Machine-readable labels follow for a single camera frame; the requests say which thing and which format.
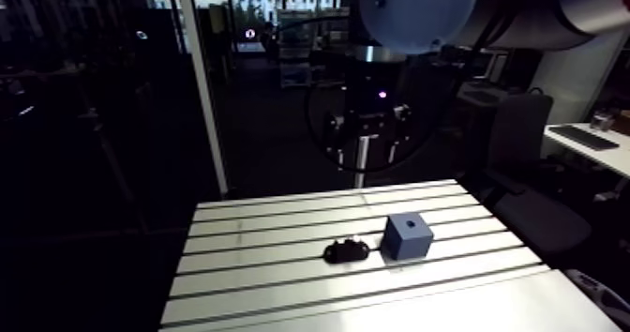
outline metal table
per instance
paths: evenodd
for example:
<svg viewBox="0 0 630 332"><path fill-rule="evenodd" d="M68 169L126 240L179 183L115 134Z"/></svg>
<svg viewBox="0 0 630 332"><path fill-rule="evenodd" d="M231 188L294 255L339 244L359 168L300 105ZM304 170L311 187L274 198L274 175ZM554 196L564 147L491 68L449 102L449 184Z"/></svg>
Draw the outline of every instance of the metal table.
<svg viewBox="0 0 630 332"><path fill-rule="evenodd" d="M378 251L388 214L420 211L422 260ZM352 264L321 255L359 234ZM200 204L162 331L619 331L455 181Z"/></svg>

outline cable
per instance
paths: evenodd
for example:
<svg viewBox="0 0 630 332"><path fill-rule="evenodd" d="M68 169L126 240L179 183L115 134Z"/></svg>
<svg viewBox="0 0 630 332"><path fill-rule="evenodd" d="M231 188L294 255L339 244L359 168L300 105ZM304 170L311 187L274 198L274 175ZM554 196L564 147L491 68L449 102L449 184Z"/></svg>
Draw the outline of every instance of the cable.
<svg viewBox="0 0 630 332"><path fill-rule="evenodd" d="M443 119L443 116L446 114L446 111L448 110L448 107L457 98L459 89L464 84L466 78L470 75L471 69L473 67L474 59L479 54L479 52L481 52L481 49L484 48L486 44L488 44L488 40L490 39L490 36L495 32L495 30L502 23L504 23L505 21L511 22L514 20L516 15L518 15L518 9L513 8L513 6L517 5L519 2L520 2L519 0L504 0L502 4L498 7L498 9L495 11L494 15L492 16L492 18L490 19L490 21L487 23L486 27L482 31L481 35L472 46L472 49L469 51L466 61L464 62L464 66L459 70L459 74L457 75L456 82L453 84L453 87L451 88L451 92L448 96L449 100L445 102L443 104L443 108L438 111L437 115L439 115L439 117L436 117L434 119L435 121L433 121L433 123L429 125L429 128L428 128L429 130L435 130L439 126L440 122ZM335 158L333 158L332 156L328 154L328 152L326 152L325 146L319 140L319 138L317 137L317 134L315 133L315 130L313 129L313 126L310 120L310 99L312 96L312 89L313 89L313 85L309 86L304 97L304 114L305 114L305 119L307 123L308 134L311 140L318 147L318 149L323 153L324 157L328 159L329 161L331 161L333 164L335 164L336 167L338 167L339 169L343 171L359 173L359 174L368 174L368 173L378 173L378 172L394 169L402 165L407 160L415 156L419 151L421 151L428 144L428 140L434 135L434 132L431 132L431 131L427 132L424 135L424 137L420 139L420 141L416 143L416 145L412 148L412 150L410 150L405 156L399 158L395 162L388 163L383 166L359 169L359 168L349 167L344 164L339 164L339 162L337 162Z"/></svg>

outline black chair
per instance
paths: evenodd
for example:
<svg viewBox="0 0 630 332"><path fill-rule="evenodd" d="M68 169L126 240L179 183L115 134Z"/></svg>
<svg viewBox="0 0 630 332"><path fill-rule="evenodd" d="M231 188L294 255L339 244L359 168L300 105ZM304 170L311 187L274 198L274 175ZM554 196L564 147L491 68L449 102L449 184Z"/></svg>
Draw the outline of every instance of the black chair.
<svg viewBox="0 0 630 332"><path fill-rule="evenodd" d="M490 131L487 167L477 174L490 184L479 192L482 203L544 257L577 247L592 231L580 215L529 181L541 169L540 149L552 104L543 95L502 100Z"/></svg>

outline desk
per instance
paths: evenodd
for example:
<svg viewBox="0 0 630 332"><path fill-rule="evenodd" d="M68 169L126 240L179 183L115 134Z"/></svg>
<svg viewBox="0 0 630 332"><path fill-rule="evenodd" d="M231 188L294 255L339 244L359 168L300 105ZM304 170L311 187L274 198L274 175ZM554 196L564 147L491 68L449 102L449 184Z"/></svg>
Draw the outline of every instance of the desk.
<svg viewBox="0 0 630 332"><path fill-rule="evenodd" d="M422 211L427 258L378 251L386 216ZM362 262L327 264L360 234ZM199 204L163 332L619 331L453 180Z"/></svg>
<svg viewBox="0 0 630 332"><path fill-rule="evenodd" d="M594 149L587 147L583 144L567 139L566 137L557 133L549 131L549 128L556 126L549 125L545 127L545 136L553 140L562 146L579 153L580 155L590 158L591 160L609 168L611 171L623 176L624 178L630 178L630 137L623 135L617 131L597 131L589 128L589 124L565 124L575 128L580 128L585 131L597 135L602 139L609 140L617 143L618 148L595 151Z"/></svg>

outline chair backrest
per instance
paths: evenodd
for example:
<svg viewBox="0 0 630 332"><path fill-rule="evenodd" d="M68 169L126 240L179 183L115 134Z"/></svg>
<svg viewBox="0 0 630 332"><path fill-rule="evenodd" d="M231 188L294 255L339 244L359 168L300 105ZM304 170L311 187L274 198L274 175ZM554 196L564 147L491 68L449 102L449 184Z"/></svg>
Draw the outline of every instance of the chair backrest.
<svg viewBox="0 0 630 332"><path fill-rule="evenodd" d="M512 167L539 160L552 105L553 98L544 95L519 95L502 100L490 132L487 166Z"/></svg>

